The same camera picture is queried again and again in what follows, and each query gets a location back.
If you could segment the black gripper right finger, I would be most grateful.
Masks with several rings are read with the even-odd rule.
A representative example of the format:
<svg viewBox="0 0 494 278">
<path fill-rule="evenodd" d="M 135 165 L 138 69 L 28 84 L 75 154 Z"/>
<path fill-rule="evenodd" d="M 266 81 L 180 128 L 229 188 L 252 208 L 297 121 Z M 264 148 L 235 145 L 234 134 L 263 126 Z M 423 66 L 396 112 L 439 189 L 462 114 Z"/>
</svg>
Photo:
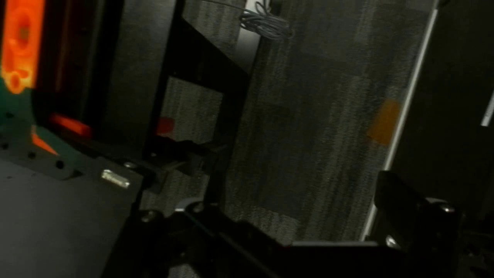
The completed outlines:
<svg viewBox="0 0 494 278">
<path fill-rule="evenodd" d="M 493 216 L 427 197 L 396 171 L 380 171 L 374 200 L 385 237 L 403 256 L 400 278 L 494 278 Z"/>
</svg>

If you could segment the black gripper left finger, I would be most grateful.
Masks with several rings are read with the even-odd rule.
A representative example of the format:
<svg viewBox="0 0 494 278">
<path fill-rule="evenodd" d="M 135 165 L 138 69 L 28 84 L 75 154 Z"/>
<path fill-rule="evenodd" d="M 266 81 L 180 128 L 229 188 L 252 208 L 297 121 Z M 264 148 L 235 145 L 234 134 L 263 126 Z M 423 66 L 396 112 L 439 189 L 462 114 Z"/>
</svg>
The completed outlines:
<svg viewBox="0 0 494 278">
<path fill-rule="evenodd" d="M 166 216 L 132 211 L 110 251 L 102 278 L 172 278 L 187 265 L 200 278 L 281 278 L 283 245 L 247 220 L 195 205 Z"/>
</svg>

